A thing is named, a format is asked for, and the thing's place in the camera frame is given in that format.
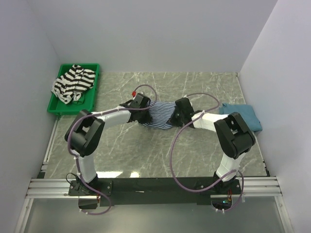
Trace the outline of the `blue white striped tank top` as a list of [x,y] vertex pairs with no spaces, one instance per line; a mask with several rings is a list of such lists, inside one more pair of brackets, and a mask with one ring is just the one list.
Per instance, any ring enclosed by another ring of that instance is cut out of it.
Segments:
[[155,102],[152,100],[150,104],[153,105],[149,109],[152,121],[151,123],[143,123],[141,125],[162,130],[172,128],[173,126],[169,123],[169,120],[175,111],[175,102]]

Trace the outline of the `black white striped tank top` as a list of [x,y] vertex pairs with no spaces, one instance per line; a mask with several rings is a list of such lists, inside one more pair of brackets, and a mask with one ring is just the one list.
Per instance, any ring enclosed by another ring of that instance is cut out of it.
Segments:
[[51,92],[65,105],[80,105],[85,101],[85,93],[94,87],[95,77],[95,71],[72,65],[67,72],[56,78]]

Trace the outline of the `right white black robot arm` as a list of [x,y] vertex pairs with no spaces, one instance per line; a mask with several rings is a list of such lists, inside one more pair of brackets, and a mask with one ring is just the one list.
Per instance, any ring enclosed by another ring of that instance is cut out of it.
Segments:
[[175,105],[169,120],[173,126],[215,132],[223,151],[221,163],[213,176],[213,184],[198,189],[197,192],[214,189],[217,193],[225,193],[233,187],[242,159],[256,143],[253,133],[237,112],[220,115],[194,111],[187,97],[176,100]]

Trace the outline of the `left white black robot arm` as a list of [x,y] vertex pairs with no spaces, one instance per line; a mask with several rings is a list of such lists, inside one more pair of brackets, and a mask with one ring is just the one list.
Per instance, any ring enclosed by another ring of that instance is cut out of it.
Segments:
[[137,93],[132,100],[102,112],[82,110],[77,115],[65,134],[68,150],[74,156],[77,174],[76,180],[86,195],[99,193],[98,175],[95,170],[93,153],[95,152],[104,130],[129,122],[151,122],[149,108],[151,100],[142,93]]

